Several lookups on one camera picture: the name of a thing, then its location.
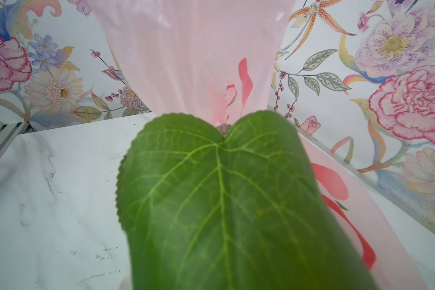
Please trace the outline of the pink plastic bag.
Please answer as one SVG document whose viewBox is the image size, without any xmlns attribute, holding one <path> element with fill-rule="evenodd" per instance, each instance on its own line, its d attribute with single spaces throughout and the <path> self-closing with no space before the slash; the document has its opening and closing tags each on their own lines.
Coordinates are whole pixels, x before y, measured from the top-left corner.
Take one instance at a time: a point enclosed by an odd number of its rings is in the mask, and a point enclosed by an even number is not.
<svg viewBox="0 0 435 290">
<path fill-rule="evenodd" d="M 249 114 L 267 110 L 275 56 L 292 1 L 96 1 L 95 16 L 124 77 L 156 117 L 186 114 L 226 134 Z M 393 232 L 380 257 L 321 194 L 377 285 L 427 286 Z"/>
</svg>

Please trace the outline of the dark purple grape bunch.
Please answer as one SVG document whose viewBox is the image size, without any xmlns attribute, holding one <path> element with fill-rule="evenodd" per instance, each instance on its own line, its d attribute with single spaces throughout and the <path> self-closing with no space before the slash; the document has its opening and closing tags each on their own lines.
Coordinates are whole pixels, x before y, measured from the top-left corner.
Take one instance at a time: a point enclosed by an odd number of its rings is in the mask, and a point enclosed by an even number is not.
<svg viewBox="0 0 435 290">
<path fill-rule="evenodd" d="M 374 290 L 296 128 L 258 111 L 226 134 L 148 122 L 120 163 L 116 206 L 135 290 Z"/>
</svg>

